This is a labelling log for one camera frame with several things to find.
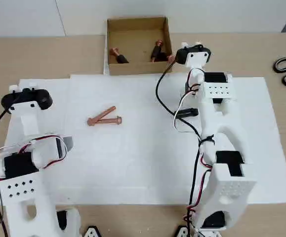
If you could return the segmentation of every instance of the white plastic bracket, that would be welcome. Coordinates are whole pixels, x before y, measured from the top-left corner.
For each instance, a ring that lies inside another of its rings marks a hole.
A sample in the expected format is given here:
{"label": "white plastic bracket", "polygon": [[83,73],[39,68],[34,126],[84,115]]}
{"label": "white plastic bracket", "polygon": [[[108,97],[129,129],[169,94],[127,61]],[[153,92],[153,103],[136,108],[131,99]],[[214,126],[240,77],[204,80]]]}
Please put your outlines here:
{"label": "white plastic bracket", "polygon": [[97,228],[89,227],[83,237],[101,237],[101,235]]}

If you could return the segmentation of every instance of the white wall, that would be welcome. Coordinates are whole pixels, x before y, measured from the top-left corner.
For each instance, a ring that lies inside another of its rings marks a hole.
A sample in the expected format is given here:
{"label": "white wall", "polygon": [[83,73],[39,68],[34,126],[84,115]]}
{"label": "white wall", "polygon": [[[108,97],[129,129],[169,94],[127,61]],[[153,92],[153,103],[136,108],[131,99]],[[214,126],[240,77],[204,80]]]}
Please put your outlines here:
{"label": "white wall", "polygon": [[[105,34],[107,18],[165,15],[171,32],[280,32],[286,0],[57,0],[67,35]],[[0,36],[62,36],[55,0],[0,0]]]}
{"label": "white wall", "polygon": [[55,0],[0,0],[0,37],[63,35]]}

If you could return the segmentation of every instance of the screw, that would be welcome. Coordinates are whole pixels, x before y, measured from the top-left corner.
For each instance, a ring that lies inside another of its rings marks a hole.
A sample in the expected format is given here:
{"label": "screw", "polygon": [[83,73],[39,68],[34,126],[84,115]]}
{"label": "screw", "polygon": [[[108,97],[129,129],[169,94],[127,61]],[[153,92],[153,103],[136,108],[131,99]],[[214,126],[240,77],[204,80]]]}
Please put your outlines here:
{"label": "screw", "polygon": [[116,118],[107,118],[107,119],[100,119],[95,124],[104,124],[104,123],[115,123],[117,125],[122,123],[122,117],[117,116]]}
{"label": "screw", "polygon": [[161,39],[157,40],[155,45],[161,47],[163,45],[163,41]]}
{"label": "screw", "polygon": [[119,55],[120,55],[120,53],[119,53],[119,48],[111,48],[110,49],[110,55],[113,55],[113,56],[115,56],[115,57],[118,57]]}
{"label": "screw", "polygon": [[111,113],[113,110],[116,110],[117,108],[115,106],[112,106],[108,108],[106,111],[103,111],[101,114],[97,115],[94,118],[88,118],[87,124],[89,126],[94,126],[96,122],[98,122],[101,118],[103,118],[105,115]]}

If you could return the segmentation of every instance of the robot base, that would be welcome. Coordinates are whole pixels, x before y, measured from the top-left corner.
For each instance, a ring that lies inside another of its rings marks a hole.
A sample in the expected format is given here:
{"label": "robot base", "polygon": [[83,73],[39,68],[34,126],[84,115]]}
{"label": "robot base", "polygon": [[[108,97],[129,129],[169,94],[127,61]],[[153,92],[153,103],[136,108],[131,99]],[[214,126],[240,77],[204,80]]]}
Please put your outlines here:
{"label": "robot base", "polygon": [[[178,229],[174,237],[187,237],[187,236],[188,236],[187,227],[178,226]],[[192,237],[222,237],[222,235],[218,231],[200,231],[200,232],[195,231]]]}
{"label": "robot base", "polygon": [[83,237],[101,237],[101,234],[96,226],[89,226]]}

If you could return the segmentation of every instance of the wire bundle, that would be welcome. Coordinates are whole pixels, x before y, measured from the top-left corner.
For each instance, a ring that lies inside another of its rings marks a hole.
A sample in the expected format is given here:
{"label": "wire bundle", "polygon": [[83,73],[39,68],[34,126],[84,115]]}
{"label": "wire bundle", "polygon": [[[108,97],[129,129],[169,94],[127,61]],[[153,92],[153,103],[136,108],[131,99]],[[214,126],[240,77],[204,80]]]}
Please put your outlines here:
{"label": "wire bundle", "polygon": [[164,73],[162,74],[162,76],[159,78],[158,82],[157,82],[157,85],[156,85],[156,98],[157,100],[159,101],[159,103],[167,110],[168,113],[170,113],[172,116],[173,116],[173,126],[177,129],[176,127],[176,119],[179,119],[180,121],[182,121],[184,124],[188,125],[196,134],[197,136],[197,139],[198,139],[198,142],[199,142],[199,146],[198,146],[198,151],[197,151],[197,155],[196,155],[196,160],[195,160],[195,164],[194,164],[194,171],[193,171],[193,178],[192,178],[192,186],[191,186],[191,191],[190,191],[190,199],[189,199],[189,205],[187,206],[187,214],[183,217],[183,219],[187,222],[187,229],[188,229],[188,237],[190,237],[190,217],[192,216],[190,214],[190,212],[195,212],[194,210],[194,207],[196,207],[199,202],[200,202],[200,199],[201,199],[201,196],[202,196],[202,192],[203,192],[203,186],[204,186],[204,180],[205,180],[205,176],[207,173],[211,172],[212,170],[212,166],[209,165],[209,164],[206,164],[204,163],[203,161],[203,155],[201,156],[200,158],[200,162],[201,164],[208,168],[203,176],[202,176],[202,179],[201,179],[201,184],[200,184],[200,190],[199,190],[199,194],[198,194],[198,198],[197,198],[197,201],[195,204],[192,204],[192,200],[193,200],[193,193],[194,193],[194,189],[195,189],[195,183],[196,183],[196,176],[197,176],[197,168],[198,168],[198,162],[199,162],[199,157],[200,157],[200,146],[203,142],[205,141],[210,141],[210,142],[215,142],[213,140],[213,135],[212,136],[209,136],[203,140],[201,140],[201,137],[197,131],[197,129],[190,123],[188,123],[186,120],[182,119],[182,118],[179,118],[177,117],[177,114],[182,106],[182,103],[184,101],[184,99],[189,96],[190,94],[193,94],[195,95],[198,90],[199,90],[199,84],[195,83],[195,84],[192,84],[191,86],[189,85],[189,80],[190,80],[190,76],[191,76],[191,72],[192,72],[192,69],[190,70],[190,72],[188,73],[188,77],[187,77],[187,82],[186,82],[186,87],[188,87],[188,91],[181,97],[180,99],[180,102],[179,102],[179,106],[178,106],[178,109],[176,111],[176,113],[173,113],[163,102],[162,100],[160,99],[159,95],[158,95],[158,88],[159,88],[159,85],[161,83],[161,81],[163,80],[163,78],[165,77],[165,75],[167,74],[167,72],[172,68],[172,66],[175,64],[176,61],[173,61],[169,66],[168,68],[164,71]]}

